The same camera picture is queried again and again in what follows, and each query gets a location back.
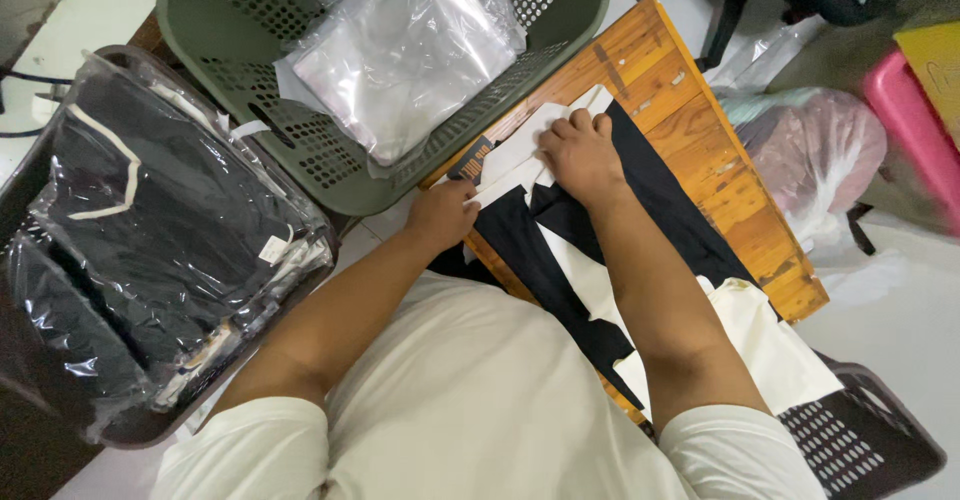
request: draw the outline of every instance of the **green laundry basket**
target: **green laundry basket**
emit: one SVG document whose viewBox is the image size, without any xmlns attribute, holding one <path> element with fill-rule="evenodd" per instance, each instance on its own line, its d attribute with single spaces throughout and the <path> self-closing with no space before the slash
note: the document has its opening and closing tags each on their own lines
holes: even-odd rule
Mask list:
<svg viewBox="0 0 960 500">
<path fill-rule="evenodd" d="M 426 139 L 389 179 L 367 172 L 363 148 L 326 115 L 280 98 L 273 62 L 325 15 L 315 0 L 156 0 L 163 38 L 239 123 L 262 120 L 254 138 L 317 202 L 348 215 L 386 210 L 476 138 L 583 47 L 608 0 L 512 0 L 527 51 Z"/>
</svg>

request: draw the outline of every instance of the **wooden table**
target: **wooden table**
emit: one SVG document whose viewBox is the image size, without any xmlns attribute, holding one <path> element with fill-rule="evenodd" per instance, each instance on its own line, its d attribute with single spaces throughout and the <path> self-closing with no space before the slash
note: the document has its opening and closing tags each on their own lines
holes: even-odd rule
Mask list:
<svg viewBox="0 0 960 500">
<path fill-rule="evenodd" d="M 492 142 L 509 138 L 544 102 L 569 105 L 597 84 L 631 115 L 785 320 L 796 322 L 827 303 L 810 261 L 657 0 L 638 2 L 483 136 Z M 420 187 L 432 186 L 471 145 Z M 465 241 L 511 295 L 536 302 L 483 237 L 474 231 Z M 635 421 L 642 419 L 612 386 L 605 387 Z"/>
</svg>

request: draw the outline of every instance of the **pink plastic stool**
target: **pink plastic stool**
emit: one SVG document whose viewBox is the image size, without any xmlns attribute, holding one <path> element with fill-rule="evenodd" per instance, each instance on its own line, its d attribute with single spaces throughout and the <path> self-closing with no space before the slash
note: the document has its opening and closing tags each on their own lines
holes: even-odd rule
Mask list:
<svg viewBox="0 0 960 500">
<path fill-rule="evenodd" d="M 954 236 L 960 236 L 960 151 L 933 110 L 924 89 L 897 50 L 883 58 L 863 83 L 867 103 L 912 162 Z"/>
</svg>

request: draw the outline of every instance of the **person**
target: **person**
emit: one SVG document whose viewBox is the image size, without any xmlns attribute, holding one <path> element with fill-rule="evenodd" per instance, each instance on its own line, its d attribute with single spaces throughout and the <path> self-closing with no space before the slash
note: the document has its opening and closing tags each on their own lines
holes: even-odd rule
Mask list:
<svg viewBox="0 0 960 500">
<path fill-rule="evenodd" d="M 471 183 L 449 182 L 279 322 L 210 420 L 167 450 L 152 497 L 822 498 L 627 187 L 610 119 L 559 119 L 538 155 L 589 213 L 658 445 L 549 313 L 425 272 L 479 211 Z"/>
</svg>

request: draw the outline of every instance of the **cable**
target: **cable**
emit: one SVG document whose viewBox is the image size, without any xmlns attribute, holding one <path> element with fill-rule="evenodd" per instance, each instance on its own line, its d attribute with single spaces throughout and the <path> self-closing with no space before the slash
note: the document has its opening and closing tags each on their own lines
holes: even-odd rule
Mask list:
<svg viewBox="0 0 960 500">
<path fill-rule="evenodd" d="M 12 70 L 6 70 L 6 68 L 0 68 L 0 78 L 4 76 L 10 76 L 11 78 L 19 78 L 21 80 L 27 80 L 28 82 L 40 82 L 42 84 L 53 84 L 54 86 L 70 86 L 73 84 L 73 80 L 62 80 L 60 78 L 47 78 L 46 76 L 33 76 L 32 74 L 24 74 L 22 72 L 13 72 Z"/>
<path fill-rule="evenodd" d="M 22 133 L 0 133 L 0 138 L 30 138 L 31 136 L 39 136 L 41 132 L 43 132 L 43 129 Z"/>
</svg>

